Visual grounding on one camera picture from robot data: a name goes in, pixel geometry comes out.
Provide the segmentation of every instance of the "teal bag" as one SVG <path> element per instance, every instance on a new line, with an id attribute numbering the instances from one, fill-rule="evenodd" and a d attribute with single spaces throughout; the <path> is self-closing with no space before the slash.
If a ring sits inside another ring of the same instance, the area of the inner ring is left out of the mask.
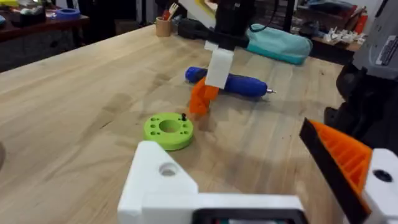
<path id="1" fill-rule="evenodd" d="M 264 26 L 252 25 L 253 29 L 261 27 Z M 270 27 L 259 32 L 251 32 L 248 29 L 246 33 L 250 40 L 246 50 L 295 65 L 303 64 L 312 49 L 311 40 Z"/>

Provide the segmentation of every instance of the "pencil cup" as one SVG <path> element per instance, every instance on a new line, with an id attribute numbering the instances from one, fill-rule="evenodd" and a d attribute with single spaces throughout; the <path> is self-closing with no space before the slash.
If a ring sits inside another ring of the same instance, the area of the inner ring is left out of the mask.
<path id="1" fill-rule="evenodd" d="M 156 36 L 170 37 L 171 33 L 172 21 L 165 21 L 161 17 L 156 17 Z"/>

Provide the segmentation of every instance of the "cable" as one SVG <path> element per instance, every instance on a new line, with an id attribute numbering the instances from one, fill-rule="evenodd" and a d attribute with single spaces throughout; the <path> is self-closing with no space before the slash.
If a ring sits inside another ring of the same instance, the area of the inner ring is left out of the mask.
<path id="1" fill-rule="evenodd" d="M 266 26 L 261 27 L 261 28 L 259 28 L 259 29 L 253 29 L 253 27 L 252 27 L 253 24 L 251 24 L 250 27 L 249 27 L 249 28 L 250 28 L 250 31 L 251 31 L 251 32 L 260 32 L 260 31 L 265 30 L 265 29 L 269 26 L 269 24 L 271 24 L 272 20 L 274 20 L 276 11 L 278 10 L 278 6 L 279 6 L 279 0 L 275 0 L 275 2 L 274 2 L 274 12 L 272 13 L 271 19 L 269 20 L 269 22 L 268 22 L 268 24 L 267 24 Z"/>

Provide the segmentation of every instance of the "blue object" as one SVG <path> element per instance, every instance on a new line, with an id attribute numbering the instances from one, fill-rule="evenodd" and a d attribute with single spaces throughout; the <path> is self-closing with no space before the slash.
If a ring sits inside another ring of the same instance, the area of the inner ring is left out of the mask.
<path id="1" fill-rule="evenodd" d="M 199 82 L 207 74 L 207 69 L 190 67 L 185 72 L 185 78 L 191 83 Z M 229 74 L 224 91 L 246 97 L 262 97 L 267 93 L 266 83 L 257 78 Z"/>
<path id="2" fill-rule="evenodd" d="M 253 24 L 252 27 L 259 29 L 264 26 Z M 311 40 L 270 27 L 260 32 L 248 29 L 246 33 L 250 40 L 246 50 L 295 65 L 303 64 L 312 49 Z"/>
<path id="3" fill-rule="evenodd" d="M 6 19 L 0 15 L 0 26 L 6 22 Z"/>
<path id="4" fill-rule="evenodd" d="M 57 19 L 79 19 L 80 11 L 77 9 L 58 9 L 55 11 Z"/>

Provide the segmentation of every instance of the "green 3d printed part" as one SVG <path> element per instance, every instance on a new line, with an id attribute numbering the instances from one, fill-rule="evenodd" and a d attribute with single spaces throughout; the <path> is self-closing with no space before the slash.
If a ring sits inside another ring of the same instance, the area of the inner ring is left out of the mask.
<path id="1" fill-rule="evenodd" d="M 191 143 L 193 124 L 185 114 L 155 114 L 145 122 L 144 134 L 145 140 L 157 142 L 166 151 L 179 150 Z"/>

